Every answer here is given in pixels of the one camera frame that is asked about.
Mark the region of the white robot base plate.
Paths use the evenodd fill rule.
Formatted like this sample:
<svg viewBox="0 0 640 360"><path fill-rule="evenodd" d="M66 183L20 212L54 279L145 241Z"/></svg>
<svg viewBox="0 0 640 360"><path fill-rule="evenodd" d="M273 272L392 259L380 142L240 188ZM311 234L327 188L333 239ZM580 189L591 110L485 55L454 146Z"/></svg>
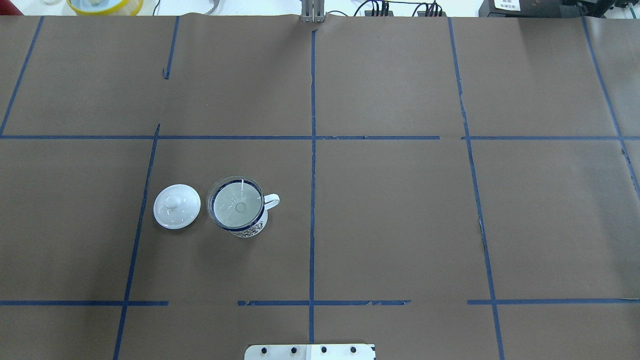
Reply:
<svg viewBox="0 0 640 360"><path fill-rule="evenodd" d="M375 360L374 344L254 344L247 347L245 360Z"/></svg>

